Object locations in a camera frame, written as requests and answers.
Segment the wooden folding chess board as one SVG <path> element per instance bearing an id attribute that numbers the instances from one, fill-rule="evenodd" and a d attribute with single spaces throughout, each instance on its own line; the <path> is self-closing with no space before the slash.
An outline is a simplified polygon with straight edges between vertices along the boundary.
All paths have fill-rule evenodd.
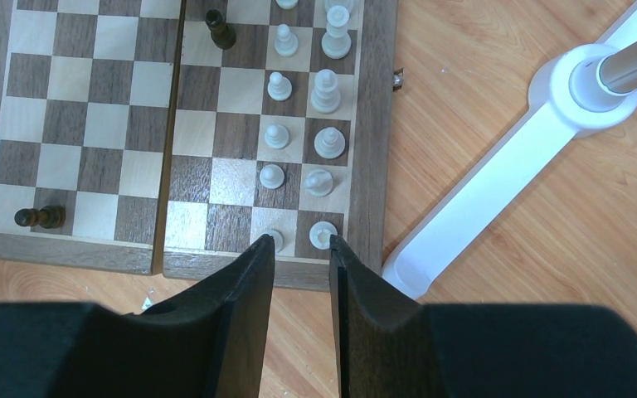
<path id="1" fill-rule="evenodd" d="M 228 50 L 211 9 L 236 31 Z M 330 252 L 309 230 L 328 221 L 380 271 L 397 10 L 355 1 L 335 60 L 323 1 L 0 1 L 0 260 L 202 279 L 276 229 L 276 284 L 325 290 Z M 299 39 L 291 57 L 275 51 L 280 24 Z M 341 94 L 330 114 L 310 102 L 323 69 Z M 268 95 L 275 71 L 285 101 Z M 267 146 L 271 124 L 287 147 Z M 327 127 L 346 139 L 335 159 L 314 149 Z M 260 184 L 268 164 L 277 189 Z M 325 197 L 304 189 L 316 169 L 333 176 Z M 62 227 L 14 222 L 48 205 L 66 209 Z"/>

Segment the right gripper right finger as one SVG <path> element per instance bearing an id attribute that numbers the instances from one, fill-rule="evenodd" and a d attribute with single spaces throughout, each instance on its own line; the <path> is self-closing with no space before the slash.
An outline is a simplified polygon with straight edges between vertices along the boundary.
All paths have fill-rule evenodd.
<path id="1" fill-rule="evenodd" d="M 331 236 L 330 250 L 339 395 L 445 396 L 426 306 L 368 268 L 342 236 Z"/>

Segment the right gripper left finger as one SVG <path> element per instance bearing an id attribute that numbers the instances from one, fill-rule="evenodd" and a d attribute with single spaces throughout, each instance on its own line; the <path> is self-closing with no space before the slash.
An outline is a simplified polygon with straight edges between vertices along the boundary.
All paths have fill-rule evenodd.
<path id="1" fill-rule="evenodd" d="M 52 397 L 256 396 L 275 277 L 275 240 L 140 314 L 85 313 Z"/>

